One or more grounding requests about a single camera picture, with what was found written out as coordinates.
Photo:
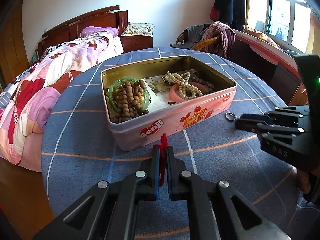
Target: pink tin box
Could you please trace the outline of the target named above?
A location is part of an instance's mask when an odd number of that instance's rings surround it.
[[[114,111],[106,98],[106,92],[114,81],[125,77],[147,79],[164,75],[167,71],[180,72],[190,69],[195,69],[199,77],[203,76],[213,84],[216,92],[176,103],[126,122],[111,122],[110,115],[113,115]],[[101,85],[108,126],[124,151],[155,142],[163,133],[169,136],[227,110],[236,93],[236,84],[231,79],[191,56],[163,57],[109,68],[101,72]]]

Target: ring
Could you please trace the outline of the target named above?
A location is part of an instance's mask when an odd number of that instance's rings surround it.
[[[228,121],[233,122],[236,118],[237,118],[237,116],[236,116],[235,114],[230,113],[230,112],[227,112],[227,113],[226,113],[226,119],[227,119]]]

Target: jacket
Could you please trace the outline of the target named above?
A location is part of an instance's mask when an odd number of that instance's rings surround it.
[[[245,0],[215,0],[210,19],[242,31],[245,24]]]

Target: window frame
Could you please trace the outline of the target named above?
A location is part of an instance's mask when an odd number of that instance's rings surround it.
[[[294,29],[294,19],[295,19],[295,3],[302,5],[306,8],[309,8],[308,5],[304,2],[298,1],[298,0],[287,0],[290,2],[290,22],[289,22],[289,30],[288,30],[288,38],[287,41],[284,41],[276,36],[273,36],[268,33],[268,30],[270,29],[270,22],[271,22],[271,6],[272,6],[272,0],[267,0],[267,14],[266,14],[266,23],[264,26],[263,33],[265,33],[267,36],[269,36],[271,39],[273,39],[276,43],[279,45],[298,52],[300,54],[304,54],[304,52],[300,51],[296,47],[292,46],[292,38],[293,38],[293,29]],[[250,0],[247,0],[247,17],[245,21],[245,28],[247,28],[248,20],[249,20],[249,11],[250,11]]]

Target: pearl necklace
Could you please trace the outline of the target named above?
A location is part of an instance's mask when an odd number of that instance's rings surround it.
[[[199,96],[203,96],[201,93],[201,90],[195,87],[194,85],[190,85],[188,83],[189,78],[190,78],[190,72],[185,72],[180,76],[177,73],[170,73],[168,71],[168,76],[169,79],[171,79],[173,82],[179,84],[179,96],[185,100],[191,100],[193,98],[196,98],[196,95],[198,94]],[[192,96],[188,97],[186,89],[188,89]]]

